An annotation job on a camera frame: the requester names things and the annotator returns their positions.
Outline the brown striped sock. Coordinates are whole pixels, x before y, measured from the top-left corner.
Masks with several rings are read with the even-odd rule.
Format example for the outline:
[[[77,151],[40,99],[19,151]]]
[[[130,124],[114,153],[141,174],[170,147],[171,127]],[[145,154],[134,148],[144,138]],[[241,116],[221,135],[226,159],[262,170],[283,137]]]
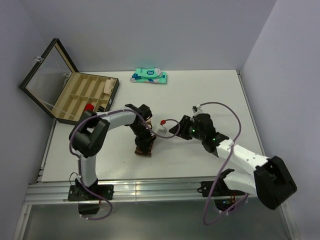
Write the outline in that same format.
[[[135,135],[135,151],[137,156],[150,157],[152,155],[152,147],[155,136],[148,129],[138,132]]]

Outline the black white striped sock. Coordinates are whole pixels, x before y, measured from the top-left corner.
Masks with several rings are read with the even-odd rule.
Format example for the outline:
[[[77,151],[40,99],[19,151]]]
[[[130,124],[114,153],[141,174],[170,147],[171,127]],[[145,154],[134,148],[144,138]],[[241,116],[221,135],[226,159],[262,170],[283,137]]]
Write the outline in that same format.
[[[105,109],[104,109],[103,107],[101,107],[101,106],[100,106],[100,107],[98,108],[98,110],[97,110],[97,111],[98,111],[98,112],[104,112],[104,111],[105,111]]]

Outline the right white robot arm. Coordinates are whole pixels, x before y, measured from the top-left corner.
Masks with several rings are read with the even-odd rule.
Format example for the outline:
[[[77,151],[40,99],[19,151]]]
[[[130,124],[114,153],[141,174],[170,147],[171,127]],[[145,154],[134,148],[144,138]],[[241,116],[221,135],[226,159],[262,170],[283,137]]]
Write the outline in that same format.
[[[208,153],[229,160],[244,171],[224,169],[216,177],[213,196],[250,194],[274,210],[297,191],[297,185],[280,157],[259,155],[234,143],[216,131],[208,113],[193,117],[184,115],[169,132],[187,141],[199,140]]]

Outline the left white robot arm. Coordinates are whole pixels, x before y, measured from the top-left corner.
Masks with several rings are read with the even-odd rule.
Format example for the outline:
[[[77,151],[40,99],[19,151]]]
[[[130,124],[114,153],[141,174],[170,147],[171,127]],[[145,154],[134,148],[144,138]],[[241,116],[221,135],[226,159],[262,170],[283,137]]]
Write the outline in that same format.
[[[150,157],[156,139],[146,123],[151,117],[152,111],[145,104],[140,107],[126,104],[123,109],[109,112],[83,112],[69,135],[69,150],[77,157],[78,166],[72,194],[81,201],[98,200],[104,196],[98,186],[96,156],[104,144],[107,132],[112,129],[130,127],[135,135],[135,154]]]

